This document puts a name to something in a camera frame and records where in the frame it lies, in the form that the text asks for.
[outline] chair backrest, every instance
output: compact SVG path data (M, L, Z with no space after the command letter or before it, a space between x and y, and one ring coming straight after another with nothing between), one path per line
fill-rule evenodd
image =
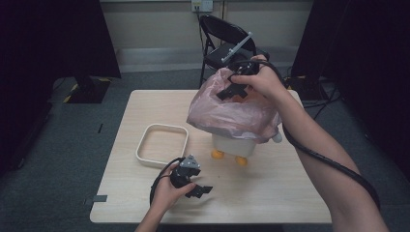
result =
M248 33L241 27L208 14L200 17L199 25L202 28L207 39L211 42L212 40L209 35L212 35L230 44L238 44L248 36ZM252 51L254 54L256 52L256 46L252 38L247 40L242 48L248 51Z

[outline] hand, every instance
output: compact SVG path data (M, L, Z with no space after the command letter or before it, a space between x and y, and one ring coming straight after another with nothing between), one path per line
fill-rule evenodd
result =
M251 58L252 60L264 60L266 61L265 56L257 55ZM233 75L231 77L232 82L238 84L247 84L251 86L258 93L272 100L273 93L280 92L285 90L281 84L277 74L266 67L265 65L259 65L259 73L256 75Z
M157 188L155 189L151 208L155 208L165 213L175 204L175 202L177 202L177 200L181 196L185 195L195 188L195 183L190 183L181 188L175 188L172 185L169 175L171 174L171 170L173 170L177 166L178 163L174 163L163 172Z

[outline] person's arm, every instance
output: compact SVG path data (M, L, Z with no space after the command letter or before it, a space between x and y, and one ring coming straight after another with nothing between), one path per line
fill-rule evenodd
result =
M266 60L263 56L256 58ZM311 119L269 67L261 66L257 75L233 76L232 81L248 84L270 100L283 125L300 144L359 173L345 150ZM335 231L388 231L372 198L361 185L298 149L297 153L331 212Z
M169 174L176 166L177 164L173 164L163 172L163 177L160 179L155 190L151 207L144 219L136 227L135 232L155 232L166 211L169 210L181 196L195 188L196 184L194 183L190 183L181 188L172 186Z

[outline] electrical outlet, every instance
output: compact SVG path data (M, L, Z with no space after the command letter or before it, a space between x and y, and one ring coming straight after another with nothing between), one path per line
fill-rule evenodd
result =
M190 0L191 10L195 12L208 13L212 12L214 9L213 0Z

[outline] gray carpet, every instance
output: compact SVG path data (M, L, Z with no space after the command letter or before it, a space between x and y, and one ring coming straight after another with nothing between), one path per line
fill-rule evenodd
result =
M200 70L123 73L101 104L68 104L75 84L59 79L53 107L24 166L0 179L0 231L133 231L135 224L95 224L86 198L97 193L131 91L196 89ZM319 108L309 108L314 115ZM317 122L350 153L377 189L391 231L410 231L410 185L365 137L358 117L344 104L329 104ZM161 226L160 231L332 231L329 224Z

